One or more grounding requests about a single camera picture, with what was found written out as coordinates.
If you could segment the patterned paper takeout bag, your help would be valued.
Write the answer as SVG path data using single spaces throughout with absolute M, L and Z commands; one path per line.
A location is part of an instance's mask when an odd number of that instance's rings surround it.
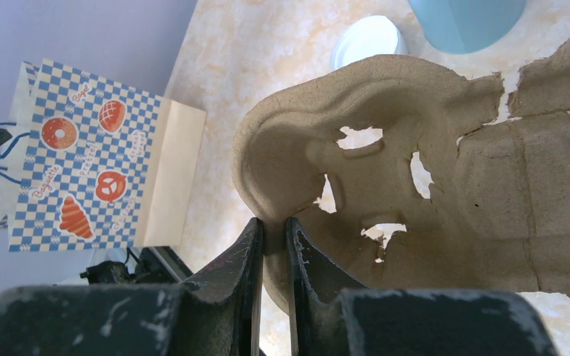
M 46 59 L 23 62 L 0 147 L 11 252 L 181 241 L 207 114 Z

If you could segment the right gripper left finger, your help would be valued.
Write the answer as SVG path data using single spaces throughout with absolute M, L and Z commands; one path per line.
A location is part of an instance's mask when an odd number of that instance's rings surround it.
M 180 283 L 0 294 L 0 355 L 259 355 L 263 224 Z

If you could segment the stack of white lids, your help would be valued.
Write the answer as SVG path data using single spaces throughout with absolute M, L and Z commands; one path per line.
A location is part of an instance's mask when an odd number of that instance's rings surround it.
M 339 37 L 332 49 L 330 70 L 385 54 L 408 55 L 407 42 L 388 17 L 367 16 L 350 25 Z

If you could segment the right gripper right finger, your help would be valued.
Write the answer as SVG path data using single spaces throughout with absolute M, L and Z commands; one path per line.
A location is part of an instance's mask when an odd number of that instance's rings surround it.
M 371 289 L 286 222 L 294 355 L 555 355 L 537 311 L 512 292 Z

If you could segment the brown pulp cup carrier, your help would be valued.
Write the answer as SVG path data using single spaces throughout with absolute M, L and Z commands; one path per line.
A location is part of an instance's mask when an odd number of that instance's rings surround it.
M 570 297 L 570 39 L 521 67 L 498 122 L 503 92 L 498 73 L 378 55 L 257 103 L 232 179 L 265 226 L 275 303 L 290 217 L 366 286 Z

